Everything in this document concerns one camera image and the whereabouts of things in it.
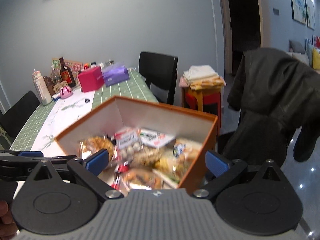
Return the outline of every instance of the wall switch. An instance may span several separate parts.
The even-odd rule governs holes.
[[[274,15],[280,15],[280,11],[276,8],[273,8],[273,14]]]

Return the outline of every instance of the doorway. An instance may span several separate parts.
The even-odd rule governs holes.
[[[225,32],[225,74],[234,76],[243,52],[260,47],[259,3],[258,0],[221,0],[221,6]]]

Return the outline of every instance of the cardboard box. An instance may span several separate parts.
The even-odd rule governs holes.
[[[104,132],[111,135],[123,127],[141,127],[200,142],[203,145],[198,157],[179,183],[179,188],[186,188],[191,194],[207,171],[204,157],[207,150],[215,147],[217,124],[218,117],[212,114],[115,96],[73,123],[55,140],[66,155],[77,156],[78,141]]]
[[[78,80],[84,93],[98,90],[104,85],[100,67],[94,67],[82,71],[78,75]]]

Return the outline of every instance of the green tablecloth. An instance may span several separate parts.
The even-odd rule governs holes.
[[[129,75],[130,79],[127,81],[110,87],[103,85],[101,89],[95,91],[92,101],[92,109],[115,95],[157,102],[155,96],[151,93],[139,72],[129,70]],[[52,102],[47,106],[39,105],[21,129],[10,149],[23,149],[25,151],[30,151],[42,125],[44,124],[44,121],[48,117],[54,105],[55,102]]]

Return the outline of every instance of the brown glass bottle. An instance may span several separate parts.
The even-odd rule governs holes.
[[[61,63],[60,76],[63,81],[68,83],[69,87],[74,87],[76,85],[76,81],[73,77],[71,69],[64,63],[63,57],[59,58]]]

